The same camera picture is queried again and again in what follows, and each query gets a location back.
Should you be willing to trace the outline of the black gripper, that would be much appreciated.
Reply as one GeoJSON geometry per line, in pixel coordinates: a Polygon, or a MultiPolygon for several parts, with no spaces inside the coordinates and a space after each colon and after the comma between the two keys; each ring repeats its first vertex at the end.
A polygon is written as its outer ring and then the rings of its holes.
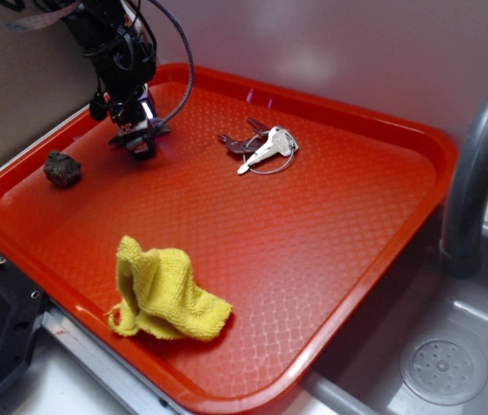
{"type": "Polygon", "coordinates": [[[150,159],[155,155],[155,138],[149,133],[154,129],[155,115],[146,84],[138,86],[127,98],[116,98],[99,82],[89,103],[89,113],[95,121],[109,118],[118,127],[108,145],[125,146],[136,159],[150,159]]]}

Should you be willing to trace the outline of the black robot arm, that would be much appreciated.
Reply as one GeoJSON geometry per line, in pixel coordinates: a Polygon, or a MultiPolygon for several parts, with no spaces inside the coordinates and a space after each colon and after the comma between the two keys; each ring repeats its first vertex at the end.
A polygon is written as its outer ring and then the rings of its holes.
{"type": "Polygon", "coordinates": [[[110,145],[125,147],[136,159],[150,159],[155,154],[155,103],[148,83],[156,72],[155,41],[136,26],[120,1],[82,1],[61,21],[98,78],[91,117],[117,125],[110,145]]]}

